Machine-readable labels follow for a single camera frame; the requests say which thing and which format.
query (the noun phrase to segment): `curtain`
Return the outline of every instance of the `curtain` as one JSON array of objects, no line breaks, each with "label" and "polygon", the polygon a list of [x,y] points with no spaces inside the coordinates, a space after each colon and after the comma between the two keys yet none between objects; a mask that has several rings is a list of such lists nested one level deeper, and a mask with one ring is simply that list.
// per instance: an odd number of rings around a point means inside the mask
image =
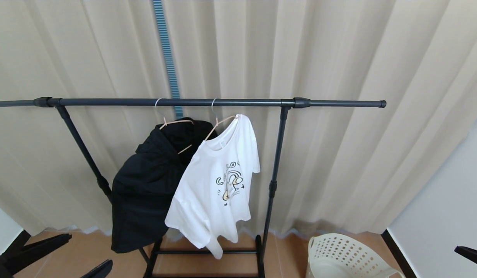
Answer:
[{"label": "curtain", "polygon": [[[387,100],[290,110],[271,228],[382,232],[477,118],[477,0],[163,1],[182,98]],[[170,97],[152,2],[0,1],[0,100]],[[112,181],[171,107],[68,107]],[[263,229],[278,108],[249,116]],[[214,121],[208,107],[185,116]],[[0,207],[31,234],[111,229],[111,207],[54,108],[0,108]]]}]

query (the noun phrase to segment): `white wall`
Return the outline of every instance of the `white wall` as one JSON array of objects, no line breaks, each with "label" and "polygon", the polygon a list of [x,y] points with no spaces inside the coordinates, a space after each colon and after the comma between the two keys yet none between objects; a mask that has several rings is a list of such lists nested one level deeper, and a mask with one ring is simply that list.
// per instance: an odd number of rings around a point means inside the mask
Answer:
[{"label": "white wall", "polygon": [[10,246],[22,230],[21,226],[0,209],[0,255]]},{"label": "white wall", "polygon": [[477,121],[388,231],[418,277],[477,277],[477,264],[454,253],[477,250]]}]

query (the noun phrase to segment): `clothes hanger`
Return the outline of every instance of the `clothes hanger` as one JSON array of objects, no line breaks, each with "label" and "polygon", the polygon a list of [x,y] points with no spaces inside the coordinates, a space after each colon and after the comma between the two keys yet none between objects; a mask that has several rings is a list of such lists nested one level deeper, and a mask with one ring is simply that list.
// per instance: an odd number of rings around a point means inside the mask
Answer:
[{"label": "clothes hanger", "polygon": [[[156,101],[156,103],[154,104],[154,108],[156,109],[156,107],[158,106],[158,102],[159,102],[160,98],[158,98],[158,100]],[[179,121],[172,121],[172,122],[169,122],[167,123],[166,122],[166,118],[163,114],[161,114],[161,112],[159,112],[157,109],[156,109],[156,112],[158,112],[162,117],[163,117],[163,125],[159,128],[159,130],[162,130],[164,127],[166,127],[167,125],[170,125],[170,124],[175,124],[175,123],[184,123],[184,122],[191,122],[192,125],[194,124],[193,121],[190,121],[190,120],[179,120]],[[184,151],[186,151],[188,148],[190,148],[192,146],[192,144],[190,144],[188,147],[184,148],[183,150],[180,150],[178,152],[178,154],[180,153],[183,153]]]},{"label": "clothes hanger", "polygon": [[228,118],[224,119],[224,120],[221,120],[221,121],[217,121],[217,115],[216,113],[214,112],[214,108],[212,107],[212,105],[214,104],[214,101],[217,100],[217,98],[215,98],[214,100],[212,100],[212,103],[210,104],[210,109],[212,111],[212,114],[214,114],[214,116],[216,116],[216,125],[214,125],[214,127],[212,128],[212,130],[209,132],[209,134],[206,136],[206,139],[204,139],[204,141],[207,141],[207,139],[209,138],[210,134],[212,134],[212,132],[217,128],[217,126],[222,123],[222,122],[225,122],[231,118],[237,118],[237,115],[233,115],[233,116],[229,116]]}]

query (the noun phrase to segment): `blue striped strip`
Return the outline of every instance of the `blue striped strip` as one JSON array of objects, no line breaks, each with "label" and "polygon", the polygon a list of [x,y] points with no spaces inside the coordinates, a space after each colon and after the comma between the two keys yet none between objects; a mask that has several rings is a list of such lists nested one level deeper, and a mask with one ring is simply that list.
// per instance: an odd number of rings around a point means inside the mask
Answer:
[{"label": "blue striped strip", "polygon": [[[152,0],[154,5],[154,14],[156,15],[156,24],[159,30],[159,39],[163,47],[163,56],[166,63],[166,73],[170,82],[170,91],[172,98],[180,98],[180,91],[178,90],[177,75],[175,73],[175,65],[173,64],[173,55],[171,54],[170,39],[168,37],[168,28],[166,27],[165,13],[163,11],[163,4],[161,0]],[[175,106],[175,115],[177,118],[183,117],[183,110],[181,106]]]}]

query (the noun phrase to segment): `black baseboard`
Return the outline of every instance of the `black baseboard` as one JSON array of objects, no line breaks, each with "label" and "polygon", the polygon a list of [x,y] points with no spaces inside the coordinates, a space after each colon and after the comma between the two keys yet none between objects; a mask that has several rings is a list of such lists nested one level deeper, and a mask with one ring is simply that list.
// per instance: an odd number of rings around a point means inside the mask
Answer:
[{"label": "black baseboard", "polygon": [[10,244],[10,246],[3,252],[2,257],[9,258],[13,255],[16,255],[21,251],[21,248],[26,244],[26,242],[30,239],[30,234],[25,230],[15,238],[15,240]]},{"label": "black baseboard", "polygon": [[399,250],[398,245],[394,242],[394,239],[392,239],[390,233],[388,230],[385,230],[381,236],[383,237],[384,242],[386,245],[388,245],[388,248],[390,249],[393,257],[396,259],[398,262],[399,267],[401,268],[401,271],[405,275],[406,278],[417,278],[415,273],[413,273],[413,269],[410,267],[410,264],[406,261],[406,258],[404,257],[403,253],[401,253],[401,250]]}]

